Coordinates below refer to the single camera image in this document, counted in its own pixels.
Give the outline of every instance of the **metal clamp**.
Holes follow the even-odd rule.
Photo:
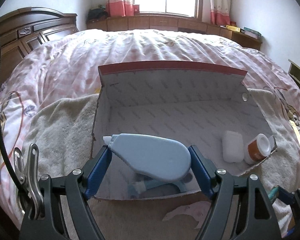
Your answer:
[[[34,143],[32,143],[29,147],[26,166],[24,166],[21,150],[16,147],[13,151],[15,173],[26,192],[30,193],[34,203],[34,219],[37,219],[44,211],[43,196],[38,184],[38,160],[39,149]],[[18,191],[16,197],[18,208],[24,214],[25,201],[22,199],[22,196],[18,193]]]

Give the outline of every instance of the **headboard panel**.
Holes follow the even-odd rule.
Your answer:
[[[0,84],[41,44],[78,32],[76,14],[42,7],[21,8],[0,17]]]

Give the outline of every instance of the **orange label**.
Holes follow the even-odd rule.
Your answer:
[[[254,162],[258,162],[263,160],[265,157],[259,152],[257,140],[254,140],[252,143],[248,145],[248,152],[250,155],[250,158]]]

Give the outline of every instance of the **window frame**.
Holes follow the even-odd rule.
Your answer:
[[[140,12],[135,15],[174,16],[174,17],[180,17],[180,18],[196,19],[201,22],[202,21],[202,9],[203,9],[203,0],[195,0],[193,17],[185,15],[185,14],[170,13],[170,12]]]

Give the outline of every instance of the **pink and white bedding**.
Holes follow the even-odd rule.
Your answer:
[[[0,93],[1,119],[11,162],[13,148],[22,148],[32,117],[38,111],[60,98],[99,93],[99,65],[143,60],[198,61],[247,70],[244,85],[277,95],[287,122],[295,120],[300,132],[299,88],[285,71],[257,50],[242,48],[214,35],[87,30],[41,45],[14,69],[5,83]],[[300,151],[295,153],[295,158],[298,176],[291,183],[298,188]],[[0,205],[18,225],[11,206],[14,190],[0,153]]]

